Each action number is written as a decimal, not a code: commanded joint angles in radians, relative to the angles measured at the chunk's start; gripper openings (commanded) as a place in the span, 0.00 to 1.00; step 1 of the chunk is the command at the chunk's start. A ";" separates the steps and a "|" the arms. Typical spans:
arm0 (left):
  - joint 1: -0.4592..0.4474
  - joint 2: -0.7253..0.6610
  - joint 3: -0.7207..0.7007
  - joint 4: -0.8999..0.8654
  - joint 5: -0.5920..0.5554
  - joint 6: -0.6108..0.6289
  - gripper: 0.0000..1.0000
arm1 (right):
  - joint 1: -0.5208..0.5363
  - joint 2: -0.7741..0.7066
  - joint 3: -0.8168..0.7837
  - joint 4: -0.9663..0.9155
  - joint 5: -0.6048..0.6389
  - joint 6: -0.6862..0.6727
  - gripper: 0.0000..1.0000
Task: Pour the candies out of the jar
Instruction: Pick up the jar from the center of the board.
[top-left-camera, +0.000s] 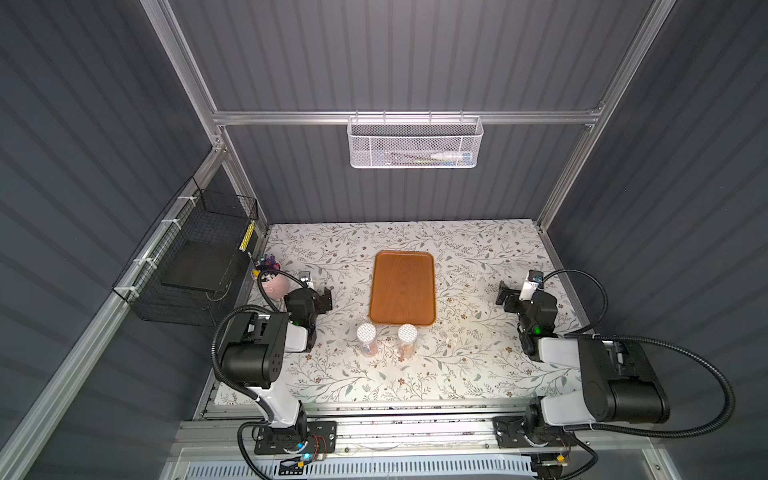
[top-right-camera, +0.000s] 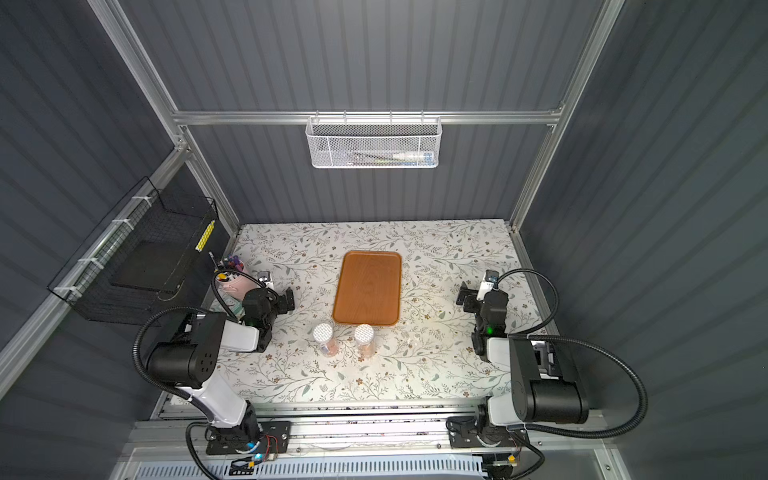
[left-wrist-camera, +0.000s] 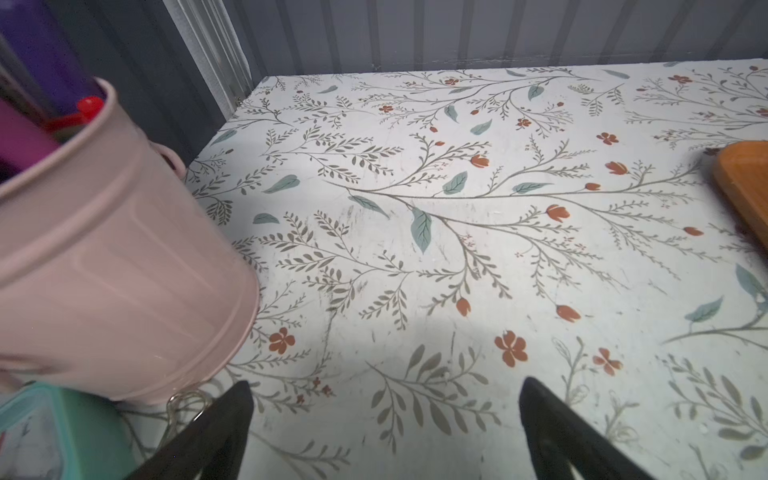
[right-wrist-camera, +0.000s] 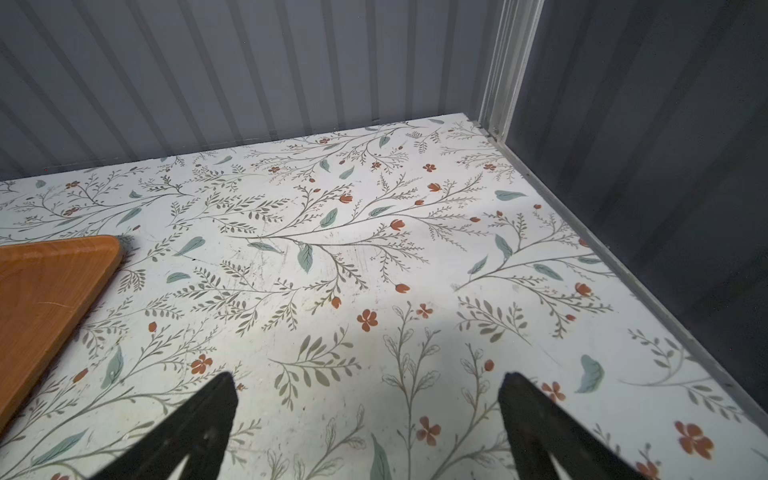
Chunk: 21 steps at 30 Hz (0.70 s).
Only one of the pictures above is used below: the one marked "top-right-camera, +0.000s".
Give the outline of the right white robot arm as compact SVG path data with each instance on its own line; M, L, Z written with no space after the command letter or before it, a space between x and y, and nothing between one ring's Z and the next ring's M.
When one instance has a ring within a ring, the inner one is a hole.
M583 424L589 404L570 352L549 340L506 332L509 296L484 281L478 289L463 283L456 304L475 317L474 353L510 374L510 391L487 397L472 417L452 417L446 428L452 445L513 445L510 427L532 423Z

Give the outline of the white jar lid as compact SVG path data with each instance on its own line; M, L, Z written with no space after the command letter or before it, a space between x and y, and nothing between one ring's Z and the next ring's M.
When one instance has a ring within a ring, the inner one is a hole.
M360 324L354 330L354 340L359 344L368 344L375 338L375 331L371 325Z

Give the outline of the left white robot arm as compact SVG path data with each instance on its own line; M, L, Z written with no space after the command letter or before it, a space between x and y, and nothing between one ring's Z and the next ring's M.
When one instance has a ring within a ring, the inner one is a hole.
M291 423L262 424L254 406L217 371L222 347L265 351L279 315L295 309L293 290L277 294L257 287L244 297L245 322L225 312L175 306L152 315L132 347L134 367L153 386L202 412L208 455L254 455L259 461L287 451Z

